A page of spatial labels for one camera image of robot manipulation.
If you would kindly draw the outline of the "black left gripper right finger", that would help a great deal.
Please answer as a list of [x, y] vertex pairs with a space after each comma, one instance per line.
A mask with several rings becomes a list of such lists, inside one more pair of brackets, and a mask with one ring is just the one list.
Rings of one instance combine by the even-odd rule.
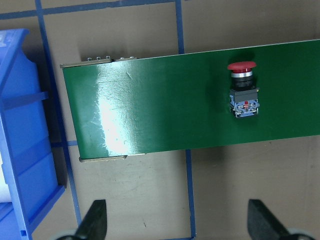
[[250, 199], [247, 230], [252, 240], [293, 240], [294, 236], [259, 199]]

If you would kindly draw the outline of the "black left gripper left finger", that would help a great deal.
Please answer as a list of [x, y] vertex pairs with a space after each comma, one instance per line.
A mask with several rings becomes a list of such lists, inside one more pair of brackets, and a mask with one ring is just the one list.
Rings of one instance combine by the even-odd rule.
[[77, 240], [104, 240], [107, 235], [106, 200], [94, 200], [75, 232]]

